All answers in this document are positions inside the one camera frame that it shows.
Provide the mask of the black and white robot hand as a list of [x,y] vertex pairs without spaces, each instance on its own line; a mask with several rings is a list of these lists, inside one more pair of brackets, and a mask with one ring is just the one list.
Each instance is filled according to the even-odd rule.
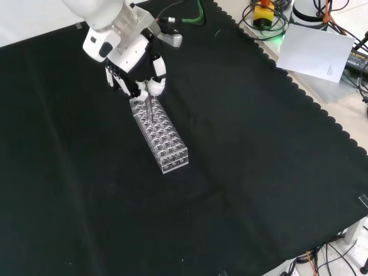
[[[83,50],[92,59],[105,64],[108,85],[121,90],[129,98],[145,101],[149,96],[159,96],[166,85],[166,65],[158,52],[151,51],[154,34],[145,28],[122,50],[118,48],[122,38],[113,30],[97,32],[89,29]],[[154,75],[150,80],[131,80],[129,73],[134,70],[147,53],[151,54]]]

